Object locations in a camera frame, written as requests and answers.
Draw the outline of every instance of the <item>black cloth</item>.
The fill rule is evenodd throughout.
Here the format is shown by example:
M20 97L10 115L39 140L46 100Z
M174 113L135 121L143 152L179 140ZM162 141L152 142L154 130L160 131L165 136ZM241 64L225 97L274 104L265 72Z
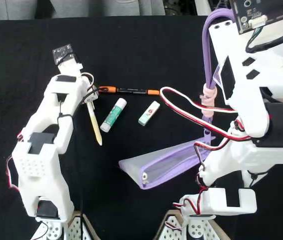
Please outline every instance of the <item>black cloth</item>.
M0 21L0 239L30 239L38 226L27 216L19 193L8 190L5 160L15 147L17 133L40 105L51 77L59 73L52 50L71 44L83 70L92 73L100 86L171 86L199 101L204 83L204 21L194 16ZM109 133L102 132L102 146L96 142L87 109L83 106L75 116L84 213L103 240L150 240L172 202L198 193L197 167L156 188L141 190L119 169L118 161L200 138L203 128L174 113L158 96L113 94L103 94L94 103L99 124L119 97L127 100L127 106ZM161 107L142 127L138 118L154 100ZM176 101L201 116L186 102ZM221 94L217 104L222 104ZM215 114L214 123L228 129L232 119ZM60 167L79 210L73 145L72 138L66 154L60 156ZM234 216L217 217L217 222L238 239L283 239L283 165L255 189L256 214L242 215L237 221Z

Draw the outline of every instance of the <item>eraser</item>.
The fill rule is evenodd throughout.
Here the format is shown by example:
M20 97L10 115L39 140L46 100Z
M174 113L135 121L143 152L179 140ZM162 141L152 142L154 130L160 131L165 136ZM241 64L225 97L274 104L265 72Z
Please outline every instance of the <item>eraser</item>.
M138 123L142 126L145 126L151 117L156 113L157 109L160 107L160 104L156 101L153 101L147 110L141 115L138 119Z

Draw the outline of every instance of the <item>purple pencil case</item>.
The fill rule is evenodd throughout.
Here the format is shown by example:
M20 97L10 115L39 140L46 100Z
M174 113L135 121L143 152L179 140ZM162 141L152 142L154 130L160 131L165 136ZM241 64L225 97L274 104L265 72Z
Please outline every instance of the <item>purple pencil case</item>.
M121 160L119 166L141 189L151 189L197 165L199 159L194 150L194 142L210 143L212 139L209 134L209 139L206 135L196 140ZM203 148L199 151L203 160L210 153Z

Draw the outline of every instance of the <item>glue stick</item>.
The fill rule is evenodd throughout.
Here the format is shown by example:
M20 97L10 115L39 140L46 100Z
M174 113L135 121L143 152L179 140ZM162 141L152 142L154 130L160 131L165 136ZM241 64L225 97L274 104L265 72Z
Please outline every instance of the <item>glue stick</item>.
M100 129L104 131L105 133L108 133L111 127L113 126L114 122L118 118L118 116L121 114L122 110L126 106L127 102L125 99L120 98L116 102L115 106L111 109L110 113L106 117L105 121L103 121L102 125L100 126Z

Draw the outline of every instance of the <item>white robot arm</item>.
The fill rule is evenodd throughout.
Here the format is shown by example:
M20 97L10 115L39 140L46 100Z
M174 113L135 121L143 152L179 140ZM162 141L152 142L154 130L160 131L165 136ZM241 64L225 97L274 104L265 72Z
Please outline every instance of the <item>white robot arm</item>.
M283 20L269 24L266 20L259 22L265 19L264 16L253 19L253 22L247 18L238 19L247 21L250 28L263 26L254 41L256 45L283 36ZM222 89L225 104L237 111L237 119L243 125L241 129L235 121L231 122L228 133L238 137L248 135L251 139L234 141L224 138L220 144L224 147L212 151L204 166L199 167L199 194L185 195L174 203L180 210L183 224L174 227L169 220L165 221L164 230L172 233L180 231L181 239L207 238L209 232L205 232L203 226L208 228L210 224L207 220L215 218L215 215L255 213L256 194L251 186L265 177L274 165L283 164L283 43L264 51L247 53L246 46L255 33L240 32L242 28L238 31L237 27L236 23L224 21L209 28L219 68L213 79ZM264 102L264 89L271 92L276 103ZM242 183L238 189L239 205L233 206L228 203L226 189L214 184L236 171L241 172Z
M85 103L95 100L98 94L92 90L94 77L81 73L83 66L76 62L70 45L55 49L53 54L56 61L61 60L58 54L63 55L62 61L57 64L60 74L52 77L39 108L18 134L12 159L27 214L47 224L45 237L57 240L64 232L66 240L68 225L74 217L74 204L61 173L59 155L68 148L73 132L72 116L79 103L90 92L92 94ZM57 132L45 132L52 125L58 127ZM41 229L40 226L34 236L41 236Z

